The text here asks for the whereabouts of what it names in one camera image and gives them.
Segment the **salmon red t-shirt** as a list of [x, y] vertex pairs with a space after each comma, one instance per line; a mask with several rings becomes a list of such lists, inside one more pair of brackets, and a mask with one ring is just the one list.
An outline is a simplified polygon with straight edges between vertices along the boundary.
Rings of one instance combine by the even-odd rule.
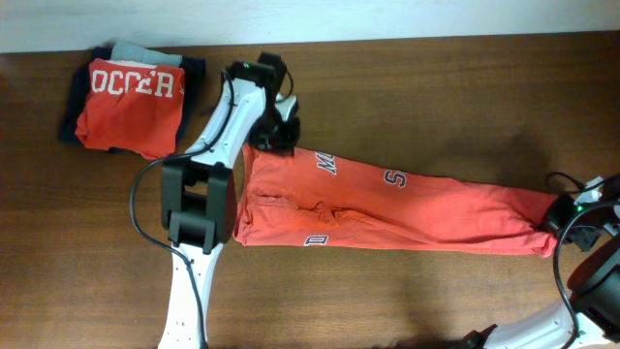
[[242, 149], [233, 236], [245, 246], [349, 247], [548, 257], [542, 227], [555, 196], [407, 174], [297, 148]]

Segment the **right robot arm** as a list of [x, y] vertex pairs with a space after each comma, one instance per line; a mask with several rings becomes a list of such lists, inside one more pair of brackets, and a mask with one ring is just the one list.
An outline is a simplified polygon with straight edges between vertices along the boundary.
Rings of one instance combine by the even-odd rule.
[[[542, 226], [557, 238], [553, 274], [560, 300], [508, 325], [472, 331], [454, 346], [463, 349], [578, 349], [619, 342], [619, 176], [586, 183], [564, 173], [573, 191], [560, 196], [543, 217]], [[610, 239], [561, 278], [561, 248], [575, 244], [591, 251], [602, 234]]]

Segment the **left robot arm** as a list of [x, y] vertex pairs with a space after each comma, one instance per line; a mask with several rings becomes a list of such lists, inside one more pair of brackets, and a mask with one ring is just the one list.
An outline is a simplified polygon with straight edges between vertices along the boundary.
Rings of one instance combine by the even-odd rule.
[[162, 348], [207, 347], [206, 315], [213, 273], [237, 216], [233, 168], [243, 146], [294, 153], [298, 102], [282, 95], [292, 77], [284, 60], [262, 53], [235, 61], [208, 123], [186, 152], [162, 168], [162, 226], [172, 254], [170, 301]]

